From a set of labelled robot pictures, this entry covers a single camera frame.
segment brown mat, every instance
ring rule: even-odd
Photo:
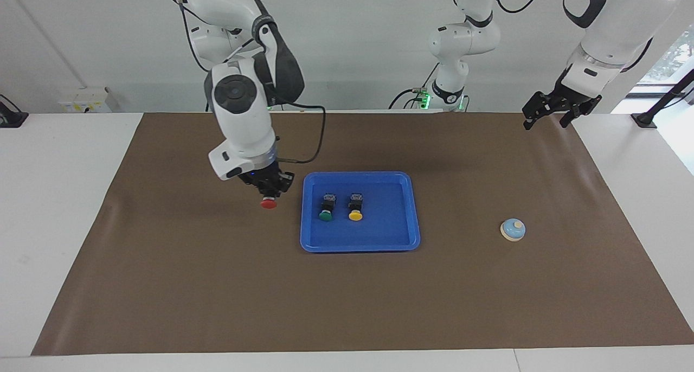
[[[318,115],[274,117],[280,154]],[[274,211],[207,160],[212,115],[137,128],[33,355],[694,343],[580,138],[514,114],[332,115],[322,156]],[[411,253],[305,253],[303,176],[403,170]],[[519,243],[499,224],[528,224]]]

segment light blue button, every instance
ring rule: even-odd
[[[501,224],[501,235],[513,242],[520,241],[525,236],[525,224],[519,219],[508,219]]]

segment robotic arm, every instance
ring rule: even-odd
[[[293,174],[279,168],[268,106],[301,95],[297,59],[260,0],[176,2],[205,22],[191,31],[191,40],[196,55],[216,63],[205,79],[205,94],[226,140],[210,152],[211,166],[222,180],[238,177],[257,187],[261,206],[272,209]],[[235,55],[258,47],[262,50],[252,57]]]
[[[554,90],[540,91],[523,107],[524,126],[530,130],[538,119],[554,112],[567,112],[560,121],[567,127],[580,115],[593,111],[603,88],[627,69],[637,51],[670,18],[681,0],[590,0],[580,16],[567,9],[566,16],[586,34],[568,59]]]
[[[461,59],[496,49],[501,38],[499,26],[493,21],[494,0],[456,1],[465,22],[446,24],[429,36],[429,50],[441,63],[437,77],[427,88],[432,96],[431,108],[458,108],[468,76],[468,64]]]

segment blue plastic tray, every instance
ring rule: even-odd
[[[337,195],[333,220],[318,218],[323,195]],[[350,195],[364,194],[361,221],[348,218]],[[411,251],[419,246],[412,180],[399,171],[313,172],[306,176],[301,246],[310,253]]]

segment red cap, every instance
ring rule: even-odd
[[[265,197],[260,202],[260,206],[265,209],[275,209],[277,207],[277,202],[272,197]]]

